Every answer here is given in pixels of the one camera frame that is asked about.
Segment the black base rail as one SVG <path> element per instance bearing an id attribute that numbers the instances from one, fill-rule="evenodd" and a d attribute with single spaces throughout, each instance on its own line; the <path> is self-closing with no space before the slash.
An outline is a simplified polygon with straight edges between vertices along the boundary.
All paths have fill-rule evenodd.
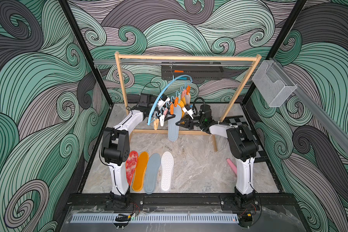
<path id="1" fill-rule="evenodd" d="M 252 200 L 239 204 L 235 193 L 131 193 L 124 199 L 109 193 L 71 194 L 67 206 L 100 206 L 106 210 L 149 211 L 159 207 L 212 207 L 221 210 L 259 210 L 262 206 L 296 206 L 293 194 L 257 193 Z"/>

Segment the red patterned insole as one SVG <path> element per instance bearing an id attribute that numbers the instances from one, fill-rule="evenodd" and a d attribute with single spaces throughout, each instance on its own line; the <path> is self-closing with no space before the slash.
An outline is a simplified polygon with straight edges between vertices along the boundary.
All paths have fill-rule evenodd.
<path id="1" fill-rule="evenodd" d="M 129 185 L 132 184 L 137 163 L 138 163 L 138 152 L 131 151 L 128 156 L 128 159 L 126 160 L 126 178 Z"/>

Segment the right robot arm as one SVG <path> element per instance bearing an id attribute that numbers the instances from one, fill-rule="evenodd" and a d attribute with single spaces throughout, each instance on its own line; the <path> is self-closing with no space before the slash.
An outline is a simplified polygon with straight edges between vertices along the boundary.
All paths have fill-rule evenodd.
<path id="1" fill-rule="evenodd" d="M 232 125 L 212 119 L 210 105 L 202 101 L 200 109 L 196 105 L 185 105 L 182 110 L 185 116 L 176 125 L 189 130 L 198 127 L 202 132 L 227 138 L 231 154 L 236 158 L 237 181 L 234 204 L 238 209 L 246 209 L 255 201 L 256 190 L 253 186 L 253 166 L 259 150 L 256 139 L 245 124 Z"/>

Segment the pink microphone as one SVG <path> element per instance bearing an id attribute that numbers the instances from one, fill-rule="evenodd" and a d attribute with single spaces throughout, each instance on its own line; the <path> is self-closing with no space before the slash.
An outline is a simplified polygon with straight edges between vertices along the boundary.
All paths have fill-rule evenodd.
<path id="1" fill-rule="evenodd" d="M 234 172 L 234 174 L 237 176 L 237 166 L 231 161 L 231 159 L 226 159 L 226 161 L 232 169 L 232 171 Z"/>

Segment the white clothes peg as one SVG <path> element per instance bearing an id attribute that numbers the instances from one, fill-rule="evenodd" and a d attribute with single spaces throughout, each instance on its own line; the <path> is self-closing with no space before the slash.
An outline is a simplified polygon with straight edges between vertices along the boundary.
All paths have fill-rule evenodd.
<path id="1" fill-rule="evenodd" d="M 165 122 L 165 115 L 162 114 L 162 115 L 159 116 L 159 123 L 160 123 L 161 127 L 164 126 L 164 122 Z"/>

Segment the black white chessboard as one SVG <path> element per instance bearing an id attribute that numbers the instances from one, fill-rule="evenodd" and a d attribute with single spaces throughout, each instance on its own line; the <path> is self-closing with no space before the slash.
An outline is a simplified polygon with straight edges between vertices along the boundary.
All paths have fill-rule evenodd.
<path id="1" fill-rule="evenodd" d="M 236 127 L 235 132 L 230 132 L 228 137 L 232 154 L 236 158 L 246 161 L 251 155 L 255 155 L 255 162 L 267 162 L 268 157 L 256 132 L 248 124 L 244 116 L 226 117 L 225 123 Z"/>

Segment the black wall tool holder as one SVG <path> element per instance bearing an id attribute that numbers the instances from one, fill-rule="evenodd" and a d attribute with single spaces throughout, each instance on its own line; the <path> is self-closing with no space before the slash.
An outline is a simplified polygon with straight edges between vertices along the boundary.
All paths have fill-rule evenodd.
<path id="1" fill-rule="evenodd" d="M 161 66 L 161 78 L 171 80 L 180 75 L 189 75 L 193 81 L 220 80 L 224 69 L 220 66 L 183 66 L 169 65 Z"/>

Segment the orange insole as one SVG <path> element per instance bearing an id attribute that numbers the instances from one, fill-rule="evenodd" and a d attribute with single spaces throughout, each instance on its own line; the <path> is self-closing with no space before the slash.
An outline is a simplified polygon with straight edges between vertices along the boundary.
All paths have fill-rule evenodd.
<path id="1" fill-rule="evenodd" d="M 139 192 L 143 189 L 148 160 L 149 154 L 146 151 L 142 152 L 138 157 L 137 165 L 135 168 L 134 180 L 131 187 L 132 190 L 135 192 Z"/>
<path id="2" fill-rule="evenodd" d="M 185 107 L 185 105 L 186 105 L 186 99 L 185 99 L 185 97 L 183 97 L 182 96 L 182 94 L 180 94 L 179 96 L 178 96 L 178 102 L 177 102 L 177 104 L 180 106 L 180 109 L 182 110 L 181 111 L 181 113 L 182 113 L 182 118 L 185 116 L 185 114 L 186 114 L 186 112 L 185 111 L 183 111 L 183 108 Z"/>

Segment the grey blue insole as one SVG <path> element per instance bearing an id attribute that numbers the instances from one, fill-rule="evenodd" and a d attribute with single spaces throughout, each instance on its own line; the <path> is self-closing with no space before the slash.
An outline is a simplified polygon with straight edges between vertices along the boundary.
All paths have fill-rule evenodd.
<path id="1" fill-rule="evenodd" d="M 176 141 L 179 136 L 179 126 L 176 125 L 182 117 L 182 109 L 179 105 L 174 108 L 174 115 L 174 118 L 168 120 L 168 139 L 172 142 Z"/>
<path id="2" fill-rule="evenodd" d="M 157 175 L 161 165 L 161 156 L 154 153 L 150 156 L 147 164 L 144 181 L 144 191 L 146 194 L 152 194 L 156 189 Z"/>

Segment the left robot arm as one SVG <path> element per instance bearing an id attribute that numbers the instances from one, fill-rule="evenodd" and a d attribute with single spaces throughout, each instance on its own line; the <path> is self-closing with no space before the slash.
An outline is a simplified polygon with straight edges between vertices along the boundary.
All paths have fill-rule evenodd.
<path id="1" fill-rule="evenodd" d="M 129 206 L 130 186 L 126 177 L 126 161 L 130 154 L 130 134 L 148 115 L 153 105 L 153 95 L 141 94 L 138 104 L 127 108 L 128 115 L 116 126 L 103 131 L 100 158 L 109 167 L 112 179 L 112 201 Z"/>

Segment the white insole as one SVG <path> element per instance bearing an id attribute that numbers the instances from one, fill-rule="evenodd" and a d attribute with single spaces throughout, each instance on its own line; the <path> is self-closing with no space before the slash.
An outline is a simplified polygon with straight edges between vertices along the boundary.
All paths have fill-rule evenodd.
<path id="1" fill-rule="evenodd" d="M 171 189 L 174 164 L 174 157 L 171 152 L 164 152 L 161 157 L 162 174 L 160 188 L 162 191 L 169 191 Z"/>

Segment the clear acrylic wall box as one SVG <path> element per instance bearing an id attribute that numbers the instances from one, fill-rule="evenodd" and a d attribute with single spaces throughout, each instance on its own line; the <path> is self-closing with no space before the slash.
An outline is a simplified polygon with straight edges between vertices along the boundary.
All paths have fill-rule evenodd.
<path id="1" fill-rule="evenodd" d="M 271 108 L 280 107 L 297 89 L 282 65 L 275 60 L 264 60 L 252 82 Z"/>

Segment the pink clothes peg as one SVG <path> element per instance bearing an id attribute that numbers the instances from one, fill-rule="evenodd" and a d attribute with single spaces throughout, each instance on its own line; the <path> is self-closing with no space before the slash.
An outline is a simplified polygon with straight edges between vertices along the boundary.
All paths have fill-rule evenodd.
<path id="1" fill-rule="evenodd" d="M 168 108 L 164 108 L 164 110 L 163 110 L 163 115 L 164 115 L 164 117 L 167 115 L 168 111 L 169 111 Z"/>

